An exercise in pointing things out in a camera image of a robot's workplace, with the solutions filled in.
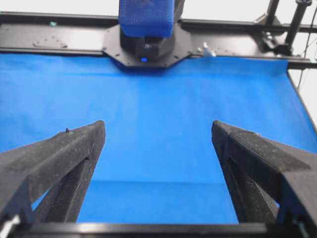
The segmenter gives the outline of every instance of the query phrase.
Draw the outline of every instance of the cable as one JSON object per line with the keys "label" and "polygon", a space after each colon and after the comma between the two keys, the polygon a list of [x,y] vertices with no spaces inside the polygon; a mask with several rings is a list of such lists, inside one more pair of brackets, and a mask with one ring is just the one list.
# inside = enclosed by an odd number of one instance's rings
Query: cable
{"label": "cable", "polygon": [[[307,46],[307,49],[315,42],[317,41],[317,37],[315,39],[313,39],[312,42],[309,43],[309,45]],[[302,53],[301,53],[301,56],[303,55],[303,53],[305,53],[307,51],[307,49],[305,49]]]}
{"label": "cable", "polygon": [[[316,59],[316,55],[317,55],[317,48],[316,48],[316,51],[315,51],[315,54],[314,54],[314,58]],[[305,82],[306,82],[306,79],[308,78],[308,75],[309,75],[309,73],[310,73],[310,68],[308,69],[308,71],[307,71],[307,74],[306,74],[306,76],[305,76],[305,78],[304,78],[304,80],[303,80],[303,83],[300,85],[300,87],[298,88],[298,90],[300,90],[304,85],[305,85]]]}
{"label": "cable", "polygon": [[[317,7],[316,7],[316,9],[315,9],[315,12],[314,12],[314,15],[313,15],[313,19],[312,19],[312,23],[311,23],[311,26],[310,26],[310,30],[309,30],[309,34],[308,34],[308,38],[307,38],[307,42],[306,42],[306,47],[305,47],[304,58],[306,58],[307,49],[308,49],[308,44],[309,44],[309,40],[310,40],[310,38],[311,38],[312,28],[313,28],[313,25],[314,25],[316,13],[317,13]],[[302,69],[301,77],[300,77],[300,79],[299,79],[299,83],[298,83],[297,89],[299,89],[300,86],[301,86],[301,82],[302,82],[302,79],[303,79],[303,72],[304,72],[304,70]]]}

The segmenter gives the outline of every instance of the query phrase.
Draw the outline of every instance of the black metal frame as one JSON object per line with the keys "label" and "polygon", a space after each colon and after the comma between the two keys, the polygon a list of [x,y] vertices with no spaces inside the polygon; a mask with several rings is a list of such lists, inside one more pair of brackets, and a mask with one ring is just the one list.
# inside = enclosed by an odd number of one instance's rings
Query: black metal frame
{"label": "black metal frame", "polygon": [[[192,36],[194,50],[188,56],[199,54],[196,49],[200,48],[203,42],[208,42],[218,56],[268,60],[287,59],[289,69],[317,68],[317,64],[311,62],[310,59],[283,55],[283,51],[275,53],[264,51],[259,47],[263,32],[276,36],[289,30],[292,35],[295,35],[297,30],[317,33],[316,26],[311,28],[309,25],[301,25],[297,29],[296,26],[301,21],[300,17],[294,17],[295,23],[293,24],[280,24],[276,17],[273,17],[278,2],[278,0],[271,0],[268,13],[261,21],[179,20],[179,26]],[[57,23],[57,25],[50,26],[51,22]],[[1,12],[0,52],[106,56],[104,54],[106,52],[104,35],[110,27],[117,24],[116,17]],[[45,39],[51,37],[60,40],[62,45],[59,47],[58,44],[47,44],[47,46],[36,44],[37,42],[43,43]]]}
{"label": "black metal frame", "polygon": [[[267,13],[255,22],[180,19],[178,26],[188,31],[192,36],[194,50],[189,53],[189,56],[202,57],[202,52],[196,49],[199,49],[206,42],[218,56],[267,60],[287,59],[289,69],[317,68],[317,64],[309,59],[261,49],[263,33],[269,32],[274,36],[279,36],[290,28],[293,36],[297,31],[317,33],[316,26],[311,28],[310,25],[300,25],[298,27],[298,22],[301,21],[300,17],[294,18],[295,23],[293,24],[280,24],[275,17],[278,2],[279,0],[271,0]],[[106,51],[104,49],[104,34],[110,27],[117,24],[116,17],[1,12],[0,52],[106,57],[107,55],[103,53]],[[89,41],[81,39],[87,36],[87,32],[90,33]],[[59,39],[61,45],[52,42],[47,45],[43,44],[43,41],[48,37]],[[249,49],[242,48],[243,44],[248,45]],[[15,230],[10,234],[11,237],[50,237],[52,235],[55,237],[301,237],[307,234],[312,236],[316,234],[317,220],[314,195],[307,195],[301,191],[301,186],[304,187],[303,185],[306,185],[307,181],[309,181],[309,186],[314,186],[317,183],[314,177],[315,163],[303,161],[303,157],[312,158],[314,155],[308,155],[295,148],[286,147],[277,142],[263,139],[254,133],[219,122],[213,126],[213,143],[238,219],[240,222],[249,222],[248,224],[228,226],[62,224],[62,222],[76,221],[105,139],[104,124],[101,122],[83,127],[80,130],[88,134],[92,131],[94,136],[86,138],[85,143],[97,141],[97,149],[92,154],[84,153],[78,157],[78,153],[72,154],[72,148],[83,148],[81,146],[83,143],[72,144],[64,153],[71,153],[71,158],[77,159],[67,169],[60,170],[61,174],[58,178],[36,184],[35,182],[38,182],[37,176],[49,170],[47,164],[43,163],[34,164],[35,169],[32,170],[23,169],[22,173],[21,168],[16,168],[19,166],[18,163],[13,163],[13,167],[6,167],[6,171],[0,164],[1,177],[8,174],[7,169],[15,172],[14,176],[10,174],[11,172],[8,175],[12,178],[12,182],[10,182],[12,186],[9,188],[5,183],[1,183],[1,181],[7,181],[8,178],[0,179],[0,190],[5,191],[6,194],[6,196],[0,196],[0,219],[2,219],[0,224],[16,214],[21,216],[23,223],[23,225],[15,227]],[[39,143],[51,144],[56,142],[58,144],[59,141],[68,137],[70,132],[76,134],[76,131],[66,130],[65,133],[50,139],[49,143],[48,141]],[[259,152],[256,149],[248,150],[245,145],[252,147],[253,143],[250,140],[244,140],[243,136],[250,136],[253,141],[258,141],[260,145],[277,150],[279,153],[277,164],[270,160],[270,156],[259,157]],[[80,135],[72,136],[69,143],[71,144],[76,138],[80,138]],[[57,147],[39,149],[37,145],[39,144],[22,147],[8,152],[9,154],[0,154],[0,159],[7,158],[9,155],[11,158],[15,158],[16,162],[23,151],[33,151],[33,153],[35,151],[34,158],[46,159],[47,153],[54,154],[58,150]],[[53,158],[52,161],[57,162],[61,158],[60,156]],[[292,161],[290,165],[286,166],[287,173],[279,167],[279,163],[285,165],[285,160],[283,160],[285,156]],[[256,163],[256,165],[253,167],[246,165],[245,159]],[[28,160],[29,157],[25,157],[21,161]],[[254,168],[259,174],[263,169],[267,173],[258,176],[254,173]],[[305,177],[305,181],[298,179],[298,177],[293,180],[293,177],[298,175],[298,170]],[[275,177],[279,183],[268,183],[269,175]],[[32,212],[31,202],[35,201],[48,188],[51,188],[50,191],[35,212]],[[281,196],[283,192],[288,193],[290,198]],[[273,198],[281,203],[282,209],[278,210]]]}

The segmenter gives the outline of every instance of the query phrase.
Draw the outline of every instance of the black plastic part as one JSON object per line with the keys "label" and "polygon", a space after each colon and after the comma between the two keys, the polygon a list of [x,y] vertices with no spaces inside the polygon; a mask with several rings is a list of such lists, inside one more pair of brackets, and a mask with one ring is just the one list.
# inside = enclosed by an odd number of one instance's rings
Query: black plastic part
{"label": "black plastic part", "polygon": [[[256,213],[262,213],[265,218],[265,212],[272,211],[271,206],[265,204],[270,204],[273,198],[280,204],[278,222],[303,223],[306,232],[316,236],[317,155],[219,121],[212,125],[212,142],[240,222],[244,222],[241,218],[255,217]],[[243,187],[245,183],[237,183],[237,180],[247,181],[244,174],[271,198],[260,196],[259,199],[258,191],[255,190],[253,196]],[[245,197],[259,199],[257,202],[266,209],[251,210],[254,204]],[[246,209],[237,209],[239,205]]]}
{"label": "black plastic part", "polygon": [[275,54],[291,56],[293,49],[282,37],[282,34],[271,34],[270,32],[256,32],[253,34],[255,41],[263,52],[274,52]]}
{"label": "black plastic part", "polygon": [[147,57],[149,60],[156,60],[170,52],[175,47],[175,31],[171,37],[128,37],[120,31],[121,47],[134,54],[136,58]]}
{"label": "black plastic part", "polygon": [[44,199],[36,217],[42,220],[48,215],[49,221],[73,221],[104,143],[105,125],[98,121],[59,133],[48,140],[1,153],[0,220],[22,213],[22,222],[33,222],[35,218],[31,203],[67,176],[54,202],[63,205],[56,208],[52,206],[52,200],[47,202]]}
{"label": "black plastic part", "polygon": [[[103,52],[128,67],[143,67],[143,68],[167,68],[192,53],[192,38],[190,33],[181,29],[176,24],[174,27],[174,36],[171,39],[159,38],[131,38],[123,41],[122,46],[119,44],[121,35],[120,26],[106,30]],[[158,41],[158,44],[147,45],[146,42],[153,40]]]}
{"label": "black plastic part", "polygon": [[11,238],[300,238],[297,226],[38,224],[19,226]]}
{"label": "black plastic part", "polygon": [[51,209],[54,207],[55,201],[61,193],[68,175],[66,175],[61,181],[55,184],[45,195],[43,200],[39,203],[34,211],[35,222],[43,223],[47,221]]}

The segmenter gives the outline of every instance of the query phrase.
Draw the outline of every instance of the blue fabric surface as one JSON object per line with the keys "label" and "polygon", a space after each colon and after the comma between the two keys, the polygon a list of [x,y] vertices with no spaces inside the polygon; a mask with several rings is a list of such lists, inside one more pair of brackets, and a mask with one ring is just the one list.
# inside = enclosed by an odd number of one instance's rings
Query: blue fabric surface
{"label": "blue fabric surface", "polygon": [[286,69],[205,58],[122,71],[109,58],[0,55],[0,151],[102,119],[106,145],[79,222],[237,223],[211,124],[316,153]]}
{"label": "blue fabric surface", "polygon": [[119,24],[126,36],[170,37],[174,0],[120,0]]}

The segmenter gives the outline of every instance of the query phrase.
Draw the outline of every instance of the white wall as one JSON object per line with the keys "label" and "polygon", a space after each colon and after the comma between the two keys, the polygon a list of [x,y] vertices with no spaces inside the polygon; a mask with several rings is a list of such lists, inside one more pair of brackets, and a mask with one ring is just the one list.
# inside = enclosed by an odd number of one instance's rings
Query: white wall
{"label": "white wall", "polygon": [[[183,18],[253,21],[261,16],[269,0],[186,0]],[[290,23],[296,9],[295,0],[281,0],[277,17],[282,23]],[[0,11],[46,12],[88,15],[118,15],[119,0],[1,0]],[[304,24],[310,24],[317,1],[307,9]],[[317,38],[312,34],[311,41]],[[298,34],[294,43],[294,53],[301,54],[305,49],[307,34]],[[314,43],[307,56],[313,58],[317,50]],[[304,73],[300,93],[310,114],[317,124],[317,70]],[[291,75],[298,83],[300,71],[292,70]]]}

